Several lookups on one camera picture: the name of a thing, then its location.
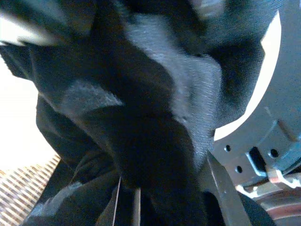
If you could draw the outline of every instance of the metal clip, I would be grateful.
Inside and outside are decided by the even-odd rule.
[[[278,169],[267,169],[267,173],[270,182],[283,190],[301,187],[300,180],[296,178],[285,179],[282,172]]]

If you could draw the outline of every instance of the machine part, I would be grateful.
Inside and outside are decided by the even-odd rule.
[[[300,180],[291,177],[284,178],[282,172],[278,169],[268,169],[267,172],[270,182],[283,190],[301,187]]]
[[[274,172],[270,175],[271,181],[269,182],[263,183],[258,186],[252,186],[250,188],[245,188],[242,185],[237,185],[235,186],[235,188],[241,194],[244,194],[245,196],[253,200],[259,200],[262,199],[263,197],[267,197],[277,192],[281,192],[282,190],[301,187],[300,185],[301,173],[295,173],[295,174],[289,174],[283,176],[283,174],[281,172],[278,172],[278,170],[275,169],[273,171]]]
[[[266,179],[263,172],[258,173],[252,159],[246,157],[254,147],[268,169],[287,174],[301,164],[299,2],[284,1],[279,15],[282,26],[280,53],[266,93],[237,130],[214,143],[212,154],[227,169],[235,185],[250,186]]]
[[[301,189],[281,191],[257,201],[277,226],[301,225]]]
[[[226,169],[209,152],[199,175],[201,191],[209,192],[216,197],[225,226],[251,226]]]

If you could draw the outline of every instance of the gray metal part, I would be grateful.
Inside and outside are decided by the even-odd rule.
[[[199,181],[201,191],[210,192],[216,197],[226,226],[251,226],[226,169],[211,153],[207,155],[207,160],[199,174]]]
[[[301,158],[301,13],[298,1],[286,1],[279,10],[282,37],[273,78],[252,115],[233,133],[215,141],[212,154],[227,169],[236,185],[250,185],[265,178],[246,159],[257,147],[267,168],[289,172]],[[224,148],[229,145],[230,152]],[[272,158],[271,149],[278,157]],[[235,168],[240,166],[241,173]]]

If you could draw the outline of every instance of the wicker surface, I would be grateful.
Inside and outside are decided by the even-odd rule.
[[[0,170],[0,226],[20,225],[45,189],[60,157],[45,164]]]

